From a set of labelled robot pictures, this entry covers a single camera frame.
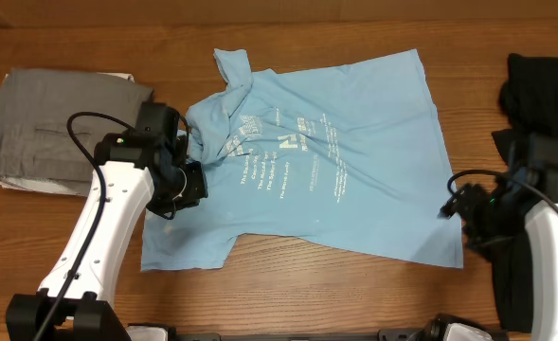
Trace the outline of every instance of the blue t-shirt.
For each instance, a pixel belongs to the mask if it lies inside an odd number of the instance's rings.
[[[243,233],[462,266],[459,220],[437,218],[451,168],[416,50],[286,74],[215,58],[227,88],[187,115],[208,198],[147,213],[142,269],[222,267]]]

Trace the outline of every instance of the wooden tabletop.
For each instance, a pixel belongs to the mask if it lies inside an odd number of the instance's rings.
[[[490,132],[508,125],[497,106],[506,58],[558,56],[558,20],[0,30],[0,84],[11,67],[129,72],[157,100],[186,112],[225,88],[214,47],[244,48],[254,70],[277,72],[418,48],[453,170],[504,170]],[[83,203],[0,188],[0,340],[7,339],[10,298],[36,291]],[[422,326],[436,313],[498,322],[490,265],[470,252],[457,270],[242,236],[221,270],[141,273],[142,223],[118,279],[116,312],[124,323],[251,334],[375,332]]]

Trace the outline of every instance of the black cable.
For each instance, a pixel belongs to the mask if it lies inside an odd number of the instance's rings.
[[[548,204],[548,206],[550,206],[550,208],[552,208],[552,210],[554,210],[554,212],[558,215],[558,206],[556,204],[554,204],[554,202],[552,200],[550,200],[550,198],[546,194],[542,193],[539,189],[537,189],[537,188],[535,188],[535,187],[533,187],[529,184],[526,184],[523,181],[514,179],[508,173],[501,173],[501,172],[495,171],[495,170],[464,170],[464,171],[461,171],[457,174],[454,174],[447,181],[447,188],[449,189],[449,191],[452,194],[454,194],[453,190],[451,189],[454,181],[456,181],[457,179],[459,179],[462,176],[470,175],[470,174],[492,175],[492,176],[502,178],[502,179],[507,180],[507,181],[512,181],[512,182],[516,183],[517,185],[521,186],[522,188],[524,188],[524,189],[530,191],[531,193],[537,195],[540,199],[545,201],[546,204]]]
[[[53,320],[53,315],[58,310],[58,307],[60,306],[60,302],[62,301],[63,297],[66,295],[66,292],[68,291],[68,288],[70,287],[70,283],[72,283],[72,280],[77,275],[77,271],[79,270],[79,266],[81,266],[81,262],[82,262],[83,257],[85,256],[85,252],[87,251],[87,248],[89,247],[89,244],[93,240],[93,236],[95,235],[96,230],[98,229],[99,220],[101,219],[101,213],[103,212],[104,205],[106,204],[106,181],[104,180],[104,174],[101,172],[101,168],[96,164],[96,161],[94,160],[93,156],[91,156],[91,154],[87,151],[87,149],[84,148],[84,146],[77,139],[77,137],[75,136],[75,134],[72,130],[72,121],[74,121],[74,119],[77,118],[77,117],[101,117],[101,118],[106,118],[106,119],[109,119],[111,121],[114,121],[114,122],[122,125],[123,127],[127,128],[131,131],[135,130],[134,127],[132,127],[129,124],[121,121],[118,118],[111,117],[111,116],[104,115],[104,114],[98,114],[98,113],[87,113],[87,112],[76,113],[76,114],[72,115],[68,119],[68,121],[66,122],[66,129],[68,130],[68,134],[70,135],[70,138],[72,138],[72,141],[74,142],[74,144],[77,145],[79,150],[81,150],[81,153],[83,155],[85,155],[85,157],[87,158],[87,161],[89,161],[91,166],[93,166],[94,171],[98,175],[98,179],[99,179],[99,205],[98,205],[98,211],[96,212],[96,216],[94,217],[93,223],[91,223],[91,227],[89,228],[89,232],[87,233],[87,236],[85,237],[84,242],[82,243],[81,249],[79,250],[79,253],[77,254],[77,257],[75,258],[74,263],[72,264],[72,267],[70,268],[70,270],[68,270],[68,273],[66,274],[66,280],[63,282],[63,285],[62,285],[62,288],[60,289],[60,292],[55,297],[55,301],[53,302],[53,305],[51,306],[51,309],[49,309],[49,312],[45,316],[45,319],[43,320],[43,323],[41,324],[41,327],[36,332],[36,335],[34,336],[33,341],[40,341],[43,338],[43,335],[45,335],[45,332],[46,332],[47,328],[49,328],[49,324]]]

